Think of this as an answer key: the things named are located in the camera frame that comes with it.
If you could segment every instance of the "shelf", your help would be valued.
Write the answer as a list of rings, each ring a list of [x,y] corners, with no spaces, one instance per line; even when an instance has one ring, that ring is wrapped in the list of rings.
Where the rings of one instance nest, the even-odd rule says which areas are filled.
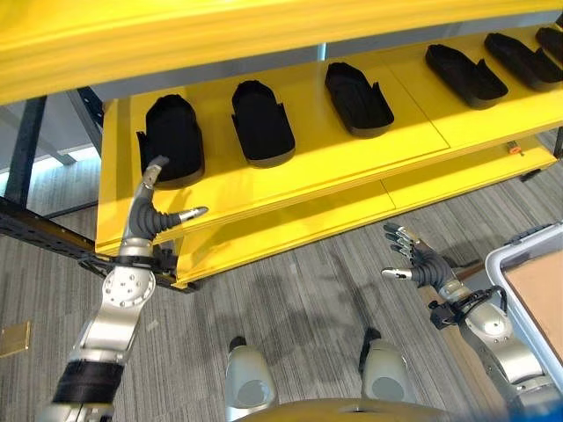
[[[169,93],[180,93],[195,109],[203,133],[206,170],[204,178],[193,186],[157,191],[156,207],[180,211],[205,205],[209,212],[166,231],[158,242],[377,180],[383,174],[417,164],[429,153],[448,148],[377,53],[346,60],[362,69],[370,81],[379,81],[395,112],[395,121],[386,134],[357,139],[346,132],[324,85],[326,62],[230,77],[109,103],[102,142],[97,250],[114,252],[119,246],[131,196],[141,177],[135,131],[144,130],[146,112],[159,97]],[[285,164],[255,169],[245,161],[231,119],[231,97],[246,79],[259,79],[271,87],[285,106],[296,138],[296,153]]]
[[[529,28],[518,31],[519,38],[526,40],[535,33]],[[482,43],[484,37],[485,34],[472,35],[447,42],[468,43],[464,40],[469,39]],[[419,75],[428,76],[425,84],[429,88],[424,91],[427,96],[422,99],[437,98],[436,103],[440,105],[436,113],[442,114],[432,116],[425,112],[428,117],[434,117],[430,121],[422,111],[426,103],[421,105],[413,99],[420,96],[420,86],[413,87],[413,94],[409,91],[411,87],[401,84],[392,73],[399,72],[401,78],[400,72],[406,66],[399,66],[397,61],[405,57],[404,51],[413,48],[420,50],[421,46],[341,59],[361,69],[370,81],[379,81],[395,114],[390,131],[374,139],[355,139],[340,124],[324,86],[327,62],[111,101],[106,107],[104,124],[97,251],[117,252],[131,197],[141,177],[135,131],[144,129],[145,113],[157,98],[169,93],[180,93],[194,106],[203,133],[206,174],[193,186],[157,191],[156,207],[173,212],[205,205],[210,211],[200,219],[166,231],[157,238],[157,243],[412,171],[522,137],[522,134],[557,127],[563,122],[563,109],[555,105],[561,90],[536,93],[524,89],[517,81],[506,79],[509,89],[518,93],[515,98],[508,98],[488,110],[473,111],[451,94],[437,76],[424,73],[429,69],[423,60],[409,63],[414,69],[413,80],[420,81]],[[390,61],[390,67],[383,57]],[[296,155],[272,169],[248,166],[230,118],[232,93],[238,83],[251,78],[269,85],[278,101],[284,103],[296,138]],[[450,132],[436,130],[449,121],[455,121],[463,129],[461,133],[453,130],[455,127]]]
[[[323,237],[511,178],[556,160],[535,138],[523,156],[503,145],[178,239],[178,282],[240,266]]]
[[[0,104],[321,42],[560,6],[560,0],[3,0]]]
[[[532,50],[539,48],[535,36],[539,25],[502,30]],[[485,49],[486,33],[440,40],[474,62],[485,58],[487,66],[508,87],[500,103],[487,110],[472,110],[426,64],[424,55],[436,41],[381,52],[393,74],[432,120],[452,147],[513,141],[539,131],[563,125],[563,84],[554,91],[536,92],[523,85]]]

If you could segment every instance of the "robot finger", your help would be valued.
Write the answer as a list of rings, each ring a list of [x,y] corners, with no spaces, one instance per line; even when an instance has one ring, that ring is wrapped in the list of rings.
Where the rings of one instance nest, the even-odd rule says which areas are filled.
[[[403,237],[400,237],[398,235],[394,235],[392,233],[385,233],[385,237],[391,240],[392,242],[399,244],[403,248],[410,249],[412,246],[410,242],[407,242]]]
[[[401,246],[400,244],[392,244],[391,245],[391,250],[400,253],[401,255],[409,258],[409,259],[413,259],[413,255],[411,254],[411,250],[410,248],[406,248],[404,246]]]
[[[381,275],[389,280],[412,280],[413,272],[408,268],[384,268]]]
[[[384,230],[392,235],[396,235],[404,239],[408,243],[416,244],[419,242],[418,236],[416,236],[412,231],[407,229],[405,226],[399,226],[394,222],[387,222],[384,224]]]

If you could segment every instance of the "small yellow object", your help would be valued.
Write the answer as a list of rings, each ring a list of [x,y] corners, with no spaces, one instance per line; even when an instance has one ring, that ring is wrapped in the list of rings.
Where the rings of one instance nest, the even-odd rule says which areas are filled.
[[[31,321],[3,328],[0,333],[0,358],[27,350],[31,331]]]

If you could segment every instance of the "metal rack frame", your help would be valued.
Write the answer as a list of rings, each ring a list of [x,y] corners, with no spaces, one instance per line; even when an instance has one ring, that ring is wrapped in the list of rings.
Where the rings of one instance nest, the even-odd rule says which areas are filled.
[[[69,99],[77,111],[86,133],[92,144],[101,153],[101,128],[104,121],[102,102],[90,87],[79,88],[68,92]],[[32,244],[46,251],[58,253],[72,258],[78,264],[105,277],[113,266],[111,257],[100,257],[94,249],[94,241],[76,231],[50,220],[87,207],[96,206],[97,201],[66,208],[49,215],[39,215],[27,209],[27,195],[33,169],[35,150],[37,149],[41,122],[47,97],[31,98],[19,125],[18,138],[11,158],[10,175],[4,197],[0,197],[0,234],[13,237],[19,241]],[[192,293],[197,286],[175,288],[176,279],[172,275],[177,257],[168,251],[155,247],[159,266],[156,272],[157,284],[177,292]]]

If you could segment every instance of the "black cable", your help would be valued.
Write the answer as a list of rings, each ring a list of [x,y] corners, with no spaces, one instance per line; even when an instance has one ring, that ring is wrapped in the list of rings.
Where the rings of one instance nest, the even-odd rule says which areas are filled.
[[[501,286],[492,286],[489,290],[492,292],[499,292],[501,294],[501,309],[502,312],[506,314],[508,309],[507,291]]]
[[[483,292],[482,296],[479,299],[477,299],[475,302],[472,302],[472,300],[470,300],[467,303],[463,303],[463,305],[458,307],[458,309],[461,309],[461,308],[464,308],[465,306],[467,306],[468,304],[471,304],[470,308],[468,310],[466,310],[464,313],[462,313],[460,318],[458,318],[458,322],[457,322],[458,324],[463,322],[469,316],[469,314],[472,312],[472,310],[474,310],[479,305],[482,305],[483,303],[485,303],[486,301],[491,299],[491,297],[493,296],[493,292],[499,292],[501,294],[501,309],[502,309],[502,312],[504,312],[505,314],[507,313],[507,309],[508,309],[507,292],[503,287],[492,286],[485,291],[481,290],[481,291],[475,292],[473,294],[479,295],[480,292]]]

